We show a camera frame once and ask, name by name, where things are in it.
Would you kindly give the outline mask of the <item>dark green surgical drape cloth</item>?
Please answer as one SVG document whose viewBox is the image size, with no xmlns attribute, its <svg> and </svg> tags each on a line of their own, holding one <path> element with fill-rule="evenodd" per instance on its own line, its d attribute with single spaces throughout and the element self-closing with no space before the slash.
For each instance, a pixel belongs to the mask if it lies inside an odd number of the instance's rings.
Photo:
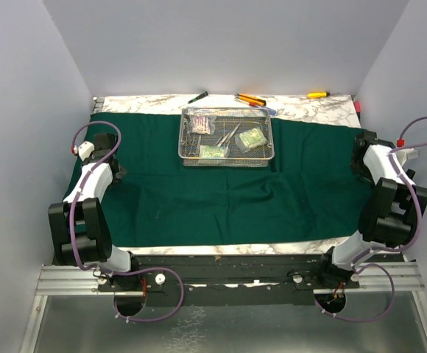
<svg viewBox="0 0 427 353">
<path fill-rule="evenodd" d="M 356 128 L 276 118 L 265 168 L 186 167 L 180 117 L 91 116 L 86 136 L 122 134 L 127 173 L 102 209 L 118 247 L 287 243 L 352 235 L 371 194 L 350 168 Z"/>
</svg>

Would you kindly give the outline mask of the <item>green gauze packet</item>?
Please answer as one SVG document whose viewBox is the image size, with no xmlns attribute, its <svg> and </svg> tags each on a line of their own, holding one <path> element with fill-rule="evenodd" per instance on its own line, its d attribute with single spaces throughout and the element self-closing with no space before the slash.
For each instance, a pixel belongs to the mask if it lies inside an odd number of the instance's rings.
<svg viewBox="0 0 427 353">
<path fill-rule="evenodd" d="M 258 127 L 249 129 L 237 136 L 236 143 L 242 151 L 249 151 L 267 144 L 267 139 Z"/>
<path fill-rule="evenodd" d="M 200 146 L 199 158 L 225 158 L 228 154 L 226 146 Z"/>
</svg>

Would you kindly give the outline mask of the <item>pink packet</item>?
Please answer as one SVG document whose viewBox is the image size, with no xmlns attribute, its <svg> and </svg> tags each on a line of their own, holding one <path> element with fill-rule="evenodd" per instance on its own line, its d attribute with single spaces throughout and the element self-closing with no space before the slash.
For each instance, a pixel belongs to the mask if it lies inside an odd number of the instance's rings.
<svg viewBox="0 0 427 353">
<path fill-rule="evenodd" d="M 188 132 L 198 135 L 212 135 L 215 131 L 215 115 L 190 115 Z"/>
</svg>

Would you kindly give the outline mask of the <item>metal mesh instrument tray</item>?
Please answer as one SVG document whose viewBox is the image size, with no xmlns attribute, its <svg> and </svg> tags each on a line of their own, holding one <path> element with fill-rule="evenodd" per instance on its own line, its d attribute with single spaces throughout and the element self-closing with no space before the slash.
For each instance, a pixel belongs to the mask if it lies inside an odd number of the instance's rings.
<svg viewBox="0 0 427 353">
<path fill-rule="evenodd" d="M 180 156 L 180 139 L 183 127 L 188 125 L 190 115 L 215 115 L 215 131 L 212 135 L 200 135 L 200 146 L 216 146 L 237 124 L 239 128 L 228 143 L 228 154 L 225 158 L 199 158 Z M 236 143 L 237 136 L 249 129 L 258 127 L 267 139 L 267 144 L 249 151 L 242 151 Z M 275 156 L 272 134 L 272 119 L 264 108 L 233 108 L 233 107 L 187 107 L 182 110 L 178 139 L 178 155 L 183 165 L 191 167 L 266 167 Z"/>
</svg>

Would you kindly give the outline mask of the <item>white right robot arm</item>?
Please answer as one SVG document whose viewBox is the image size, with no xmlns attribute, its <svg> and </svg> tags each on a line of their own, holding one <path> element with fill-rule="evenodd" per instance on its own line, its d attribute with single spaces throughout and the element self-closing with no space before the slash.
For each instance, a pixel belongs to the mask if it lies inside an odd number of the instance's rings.
<svg viewBox="0 0 427 353">
<path fill-rule="evenodd" d="M 418 152 L 394 149 L 392 142 L 368 130 L 355 137 L 351 169 L 371 182 L 373 188 L 354 234 L 321 257 L 316 270 L 321 286 L 332 288 L 350 281 L 355 268 L 376 252 L 399 252 L 414 239 L 417 212 L 426 210 L 427 188 L 415 184 L 414 170 L 404 168 Z"/>
</svg>

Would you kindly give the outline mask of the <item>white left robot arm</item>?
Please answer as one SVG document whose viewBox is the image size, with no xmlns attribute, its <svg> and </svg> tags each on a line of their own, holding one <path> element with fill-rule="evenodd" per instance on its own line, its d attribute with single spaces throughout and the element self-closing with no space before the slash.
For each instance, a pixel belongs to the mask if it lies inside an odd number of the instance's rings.
<svg viewBox="0 0 427 353">
<path fill-rule="evenodd" d="M 99 278 L 121 290 L 140 290 L 146 282 L 130 252 L 113 245 L 102 210 L 107 189 L 121 181 L 116 157 L 119 135 L 99 133 L 73 146 L 81 174 L 72 191 L 48 209 L 54 263 L 99 271 Z"/>
</svg>

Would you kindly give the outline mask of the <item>red object at table edge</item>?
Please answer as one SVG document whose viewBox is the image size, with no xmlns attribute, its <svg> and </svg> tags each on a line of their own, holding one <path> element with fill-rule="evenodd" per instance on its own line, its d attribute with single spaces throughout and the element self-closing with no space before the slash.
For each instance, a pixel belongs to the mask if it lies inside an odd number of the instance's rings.
<svg viewBox="0 0 427 353">
<path fill-rule="evenodd" d="M 358 101 L 355 101 L 353 104 L 354 104 L 354 108 L 355 108 L 356 114 L 359 115 L 361 113 L 360 103 Z"/>
</svg>

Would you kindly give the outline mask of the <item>steel scissors in tray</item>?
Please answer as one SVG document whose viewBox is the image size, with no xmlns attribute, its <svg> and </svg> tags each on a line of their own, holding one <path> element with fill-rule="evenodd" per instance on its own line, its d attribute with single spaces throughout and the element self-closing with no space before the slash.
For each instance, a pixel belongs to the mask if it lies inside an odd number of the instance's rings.
<svg viewBox="0 0 427 353">
<path fill-rule="evenodd" d="M 199 155 L 200 135 L 191 132 L 188 125 L 183 127 L 180 139 L 180 156 L 197 157 Z"/>
</svg>

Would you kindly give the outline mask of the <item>steel tweezers in tray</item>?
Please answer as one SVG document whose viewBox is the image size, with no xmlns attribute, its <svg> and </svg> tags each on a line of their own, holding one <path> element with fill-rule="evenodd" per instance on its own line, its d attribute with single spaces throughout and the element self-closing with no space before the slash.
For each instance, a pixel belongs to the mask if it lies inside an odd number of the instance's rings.
<svg viewBox="0 0 427 353">
<path fill-rule="evenodd" d="M 225 143 L 228 143 L 230 141 L 230 139 L 232 138 L 231 134 L 228 134 L 226 136 L 224 136 L 216 145 L 216 147 L 221 147 L 223 146 Z"/>
</svg>

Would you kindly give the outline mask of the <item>green black screwdriver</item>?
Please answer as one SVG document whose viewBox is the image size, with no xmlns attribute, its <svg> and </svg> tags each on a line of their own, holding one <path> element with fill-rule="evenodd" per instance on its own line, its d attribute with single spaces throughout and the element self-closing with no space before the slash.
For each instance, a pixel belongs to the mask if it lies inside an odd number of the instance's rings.
<svg viewBox="0 0 427 353">
<path fill-rule="evenodd" d="M 199 94 L 198 96 L 195 96 L 194 98 L 190 99 L 187 104 L 192 104 L 196 101 L 199 101 L 200 99 L 204 99 L 205 97 L 207 97 L 209 95 L 208 91 L 204 91 L 201 94 Z"/>
</svg>

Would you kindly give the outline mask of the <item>steel forceps in tray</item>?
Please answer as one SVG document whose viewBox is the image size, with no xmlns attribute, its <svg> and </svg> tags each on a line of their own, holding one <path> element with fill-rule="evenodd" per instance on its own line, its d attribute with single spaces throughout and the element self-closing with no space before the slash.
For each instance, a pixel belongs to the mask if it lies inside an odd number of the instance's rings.
<svg viewBox="0 0 427 353">
<path fill-rule="evenodd" d="M 222 146 L 224 143 L 227 143 L 235 134 L 235 132 L 237 131 L 237 129 L 239 128 L 240 124 L 237 124 L 229 133 L 227 133 L 218 143 L 217 143 L 217 147 Z"/>
</svg>

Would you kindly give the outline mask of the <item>yellow handled screwdriver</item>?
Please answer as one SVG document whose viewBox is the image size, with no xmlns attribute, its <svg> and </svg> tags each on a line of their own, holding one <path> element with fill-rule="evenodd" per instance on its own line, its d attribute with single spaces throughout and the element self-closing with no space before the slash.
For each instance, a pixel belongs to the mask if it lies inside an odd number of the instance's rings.
<svg viewBox="0 0 427 353">
<path fill-rule="evenodd" d="M 307 95 L 308 99 L 321 99 L 330 96 L 329 92 L 313 92 Z"/>
</svg>

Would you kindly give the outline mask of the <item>blue handled screwdriver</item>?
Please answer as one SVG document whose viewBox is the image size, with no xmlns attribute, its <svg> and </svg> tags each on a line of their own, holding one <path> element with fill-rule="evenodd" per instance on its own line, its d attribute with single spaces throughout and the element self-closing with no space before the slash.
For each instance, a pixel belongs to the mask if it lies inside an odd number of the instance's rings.
<svg viewBox="0 0 427 353">
<path fill-rule="evenodd" d="M 276 115 L 277 112 L 270 107 L 265 107 L 265 109 L 269 112 L 270 115 Z"/>
</svg>

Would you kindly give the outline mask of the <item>aluminium front rail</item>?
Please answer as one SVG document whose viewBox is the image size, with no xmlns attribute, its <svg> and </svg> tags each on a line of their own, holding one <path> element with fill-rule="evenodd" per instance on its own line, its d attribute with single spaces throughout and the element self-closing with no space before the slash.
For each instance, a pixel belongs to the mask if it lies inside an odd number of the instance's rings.
<svg viewBox="0 0 427 353">
<path fill-rule="evenodd" d="M 354 274 L 347 282 L 342 280 L 336 285 L 321 285 L 302 274 L 293 274 L 285 279 L 228 279 L 184 278 L 177 280 L 165 270 L 148 271 L 139 280 L 129 279 L 126 285 L 120 285 L 115 279 L 103 277 L 100 271 L 81 271 L 68 266 L 44 266 L 40 271 L 35 294 L 37 296 L 90 296 L 110 295 L 142 296 L 146 293 L 160 293 L 170 284 L 183 283 L 186 292 L 200 289 L 246 289 L 260 288 L 273 290 L 286 288 L 308 291 L 315 294 L 415 292 L 424 289 L 423 278 L 416 263 L 379 263 Z"/>
</svg>

